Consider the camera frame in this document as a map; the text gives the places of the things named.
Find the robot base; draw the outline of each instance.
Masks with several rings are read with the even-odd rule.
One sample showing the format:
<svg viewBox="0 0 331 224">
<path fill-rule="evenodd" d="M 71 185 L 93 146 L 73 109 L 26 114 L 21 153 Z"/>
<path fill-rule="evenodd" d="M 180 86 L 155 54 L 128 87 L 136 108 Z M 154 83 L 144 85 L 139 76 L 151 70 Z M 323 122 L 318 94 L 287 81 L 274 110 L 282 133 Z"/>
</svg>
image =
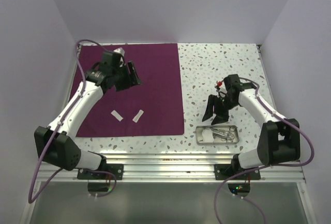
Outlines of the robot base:
<svg viewBox="0 0 331 224">
<path fill-rule="evenodd" d="M 214 173 L 215 173 L 215 179 L 216 180 L 225 180 L 228 177 L 238 173 L 232 173 L 231 170 L 229 170 L 229 168 L 231 168 L 230 164 L 215 164 L 214 165 Z M 261 175 L 260 175 L 260 171 L 256 170 L 255 172 L 251 172 L 251 173 L 247 173 L 241 176 L 236 177 L 234 180 L 246 180 L 248 177 L 250 176 L 250 180 L 260 180 L 261 179 Z"/>
<path fill-rule="evenodd" d="M 116 176 L 117 180 L 123 178 L 124 165 L 121 163 L 106 164 L 103 171 L 109 171 Z M 79 180 L 106 180 L 106 174 L 91 173 L 90 171 L 78 170 L 77 179 Z"/>
</svg>

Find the small white block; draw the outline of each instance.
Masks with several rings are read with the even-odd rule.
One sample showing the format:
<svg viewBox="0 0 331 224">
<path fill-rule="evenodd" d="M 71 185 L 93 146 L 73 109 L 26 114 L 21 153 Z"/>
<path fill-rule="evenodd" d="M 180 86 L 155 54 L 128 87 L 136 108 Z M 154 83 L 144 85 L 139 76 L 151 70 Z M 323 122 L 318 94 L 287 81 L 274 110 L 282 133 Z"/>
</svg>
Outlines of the small white block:
<svg viewBox="0 0 331 224">
<path fill-rule="evenodd" d="M 122 116 L 120 116 L 120 114 L 119 113 L 117 113 L 116 112 L 116 110 L 113 110 L 112 112 L 111 112 L 111 114 L 120 122 L 121 120 L 123 120 L 123 117 Z"/>
<path fill-rule="evenodd" d="M 144 111 L 139 110 L 138 114 L 132 119 L 135 123 L 137 123 L 139 121 L 140 116 L 142 116 L 142 114 L 144 113 Z"/>
</svg>

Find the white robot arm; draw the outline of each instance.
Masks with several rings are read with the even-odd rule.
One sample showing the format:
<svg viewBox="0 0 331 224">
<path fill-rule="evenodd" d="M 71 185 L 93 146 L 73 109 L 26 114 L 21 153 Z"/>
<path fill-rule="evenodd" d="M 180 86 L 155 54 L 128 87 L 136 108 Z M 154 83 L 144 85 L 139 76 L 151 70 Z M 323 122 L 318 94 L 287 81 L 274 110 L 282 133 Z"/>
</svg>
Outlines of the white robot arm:
<svg viewBox="0 0 331 224">
<path fill-rule="evenodd" d="M 34 135 L 36 148 L 38 156 L 40 156 L 51 135 L 61 124 L 43 161 L 68 171 L 75 168 L 103 171 L 106 166 L 106 159 L 102 155 L 82 151 L 74 143 L 78 129 L 91 108 L 108 89 L 114 86 L 116 91 L 121 91 L 139 85 L 141 81 L 133 62 L 125 63 L 122 48 L 116 49 L 114 52 L 105 51 L 101 62 L 96 63 L 92 69 L 87 71 L 85 78 L 84 92 L 81 94 L 83 87 L 83 82 L 81 82 L 75 95 L 59 116 L 47 128 L 38 127 L 36 129 Z M 80 96 L 79 100 L 72 107 L 73 101 L 78 96 Z M 61 117 L 69 108 L 71 108 L 70 111 L 61 122 Z"/>
<path fill-rule="evenodd" d="M 223 93 L 224 96 L 220 94 L 222 83 L 215 86 L 219 93 L 218 96 L 209 96 L 202 121 L 209 119 L 215 113 L 216 117 L 212 125 L 227 122 L 229 110 L 236 106 L 242 106 L 248 110 L 261 127 L 258 147 L 233 156 L 232 174 L 259 166 L 298 160 L 300 158 L 299 133 L 275 118 L 275 114 L 284 119 L 285 116 L 274 110 L 261 96 L 259 99 L 271 110 L 272 114 L 260 104 L 255 94 L 256 86 L 252 82 L 241 82 L 237 74 L 227 76 L 224 79 L 224 84 L 227 90 L 226 93 Z M 297 120 L 289 119 L 287 121 L 299 127 Z"/>
</svg>

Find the speckled white table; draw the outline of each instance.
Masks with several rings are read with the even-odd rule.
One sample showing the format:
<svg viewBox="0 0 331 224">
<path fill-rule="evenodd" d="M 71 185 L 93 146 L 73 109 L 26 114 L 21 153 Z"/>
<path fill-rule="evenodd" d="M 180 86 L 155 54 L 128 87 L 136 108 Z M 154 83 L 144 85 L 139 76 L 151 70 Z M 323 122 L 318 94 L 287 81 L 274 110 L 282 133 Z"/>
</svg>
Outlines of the speckled white table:
<svg viewBox="0 0 331 224">
<path fill-rule="evenodd" d="M 234 154 L 255 148 L 260 127 L 242 107 L 229 113 L 228 124 L 238 127 L 237 145 L 197 145 L 195 128 L 211 124 L 212 120 L 201 122 L 208 96 L 216 94 L 216 81 L 229 74 L 237 73 L 258 82 L 260 94 L 273 105 L 256 45 L 179 43 L 178 53 L 185 118 L 183 135 L 76 138 L 76 144 L 86 151 L 121 154 Z"/>
</svg>

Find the metal tray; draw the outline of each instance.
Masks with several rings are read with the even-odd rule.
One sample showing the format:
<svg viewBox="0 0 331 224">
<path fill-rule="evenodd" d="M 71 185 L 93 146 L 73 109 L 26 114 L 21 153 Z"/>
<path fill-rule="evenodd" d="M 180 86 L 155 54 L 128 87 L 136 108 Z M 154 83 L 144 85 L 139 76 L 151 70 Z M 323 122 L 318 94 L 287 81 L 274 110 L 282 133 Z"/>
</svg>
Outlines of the metal tray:
<svg viewBox="0 0 331 224">
<path fill-rule="evenodd" d="M 213 142 L 203 140 L 202 131 L 205 129 L 212 130 Z M 198 145 L 233 145 L 239 142 L 237 127 L 234 125 L 198 126 L 195 129 L 195 136 Z"/>
</svg>

